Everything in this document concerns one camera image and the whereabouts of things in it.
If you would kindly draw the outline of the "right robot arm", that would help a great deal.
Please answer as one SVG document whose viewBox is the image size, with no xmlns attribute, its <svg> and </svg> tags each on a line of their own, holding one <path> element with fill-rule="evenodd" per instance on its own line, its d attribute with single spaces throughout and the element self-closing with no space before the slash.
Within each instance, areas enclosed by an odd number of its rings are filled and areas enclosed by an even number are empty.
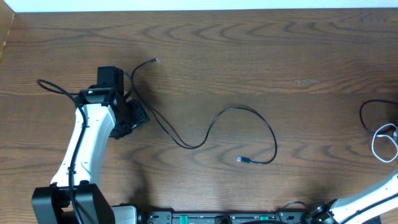
<svg viewBox="0 0 398 224">
<path fill-rule="evenodd" d="M 397 208 L 397 170 L 350 197 L 332 200 L 304 216 L 306 223 L 364 223 Z"/>
</svg>

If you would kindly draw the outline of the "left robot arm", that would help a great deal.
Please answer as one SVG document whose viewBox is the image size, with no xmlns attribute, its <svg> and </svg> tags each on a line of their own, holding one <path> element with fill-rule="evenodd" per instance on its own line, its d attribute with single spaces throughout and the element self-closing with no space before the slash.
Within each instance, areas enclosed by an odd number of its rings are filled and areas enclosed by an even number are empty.
<svg viewBox="0 0 398 224">
<path fill-rule="evenodd" d="M 76 108 L 62 164 L 50 185 L 37 187 L 32 196 L 38 223 L 138 223 L 135 206 L 111 206 L 99 188 L 108 139 L 120 139 L 149 121 L 138 101 L 127 100 L 124 75 L 115 66 L 99 67 L 96 84 L 79 93 L 37 81 L 42 88 L 67 96 Z"/>
</svg>

